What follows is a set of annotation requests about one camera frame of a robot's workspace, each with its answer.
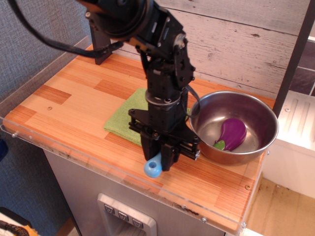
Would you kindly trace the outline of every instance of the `black robotic arm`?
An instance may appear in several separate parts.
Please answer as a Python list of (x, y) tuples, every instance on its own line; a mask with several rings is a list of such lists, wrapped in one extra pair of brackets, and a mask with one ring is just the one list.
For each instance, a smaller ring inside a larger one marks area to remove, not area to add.
[(180, 153), (196, 160), (200, 140), (186, 125), (195, 68), (188, 58), (183, 26), (153, 0), (78, 2), (87, 7), (86, 17), (95, 30), (133, 45), (141, 55), (149, 110), (131, 109), (129, 124), (141, 134), (146, 160), (161, 152), (163, 171), (169, 171)]

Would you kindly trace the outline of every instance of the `green towel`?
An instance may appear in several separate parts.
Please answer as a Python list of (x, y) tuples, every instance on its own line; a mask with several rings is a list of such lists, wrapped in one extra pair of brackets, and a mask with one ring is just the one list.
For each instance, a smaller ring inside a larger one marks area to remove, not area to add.
[(146, 88), (139, 88), (134, 92), (104, 124), (104, 129), (141, 146), (140, 134), (129, 129), (131, 116), (128, 115), (128, 111), (132, 108), (148, 110), (148, 102), (145, 99), (146, 90)]

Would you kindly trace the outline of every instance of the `stainless steel bowl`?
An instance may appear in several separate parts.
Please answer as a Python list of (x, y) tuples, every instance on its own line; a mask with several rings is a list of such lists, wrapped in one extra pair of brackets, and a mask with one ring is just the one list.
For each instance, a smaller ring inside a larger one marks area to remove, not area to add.
[[(213, 92), (200, 99), (200, 112), (190, 118), (192, 130), (201, 139), (199, 148), (209, 159), (225, 165), (242, 165), (259, 157), (276, 139), (278, 120), (261, 100), (241, 92)], [(195, 103), (192, 114), (197, 110)], [(245, 140), (232, 152), (213, 147), (221, 135), (221, 125), (229, 118), (238, 118), (246, 126)]]

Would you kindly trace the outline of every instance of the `white wooden wall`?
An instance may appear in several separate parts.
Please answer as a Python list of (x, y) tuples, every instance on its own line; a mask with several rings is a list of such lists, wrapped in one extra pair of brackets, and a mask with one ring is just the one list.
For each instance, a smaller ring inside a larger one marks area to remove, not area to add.
[[(310, 0), (157, 0), (184, 26), (195, 76), (276, 98)], [(118, 54), (140, 60), (125, 45)]]

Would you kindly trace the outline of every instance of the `purple eggplant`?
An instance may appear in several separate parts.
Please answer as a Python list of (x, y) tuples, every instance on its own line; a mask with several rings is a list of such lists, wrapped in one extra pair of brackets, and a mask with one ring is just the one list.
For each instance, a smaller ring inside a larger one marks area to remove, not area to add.
[(233, 151), (245, 138), (245, 124), (239, 119), (230, 118), (223, 122), (221, 126), (221, 136), (214, 144), (214, 147), (221, 150)]

